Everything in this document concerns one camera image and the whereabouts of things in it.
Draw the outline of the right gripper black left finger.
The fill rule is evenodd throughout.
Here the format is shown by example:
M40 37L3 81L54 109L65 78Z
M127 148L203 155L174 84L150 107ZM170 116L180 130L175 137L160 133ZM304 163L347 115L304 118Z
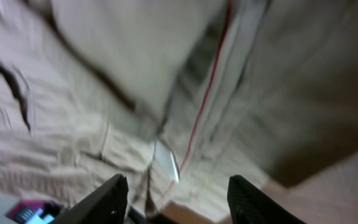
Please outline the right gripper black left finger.
M51 224L123 224L128 191L127 178L116 174Z

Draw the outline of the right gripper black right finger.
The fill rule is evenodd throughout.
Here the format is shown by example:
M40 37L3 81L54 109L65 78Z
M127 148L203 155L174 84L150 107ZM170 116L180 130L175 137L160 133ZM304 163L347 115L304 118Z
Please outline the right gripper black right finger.
M305 224L241 175L230 177L227 202L233 224Z

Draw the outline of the beige shorts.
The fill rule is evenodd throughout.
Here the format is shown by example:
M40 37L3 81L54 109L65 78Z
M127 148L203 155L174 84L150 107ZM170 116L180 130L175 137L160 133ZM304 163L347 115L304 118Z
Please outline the beige shorts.
M0 195L231 220L243 176L358 223L358 1L0 1Z

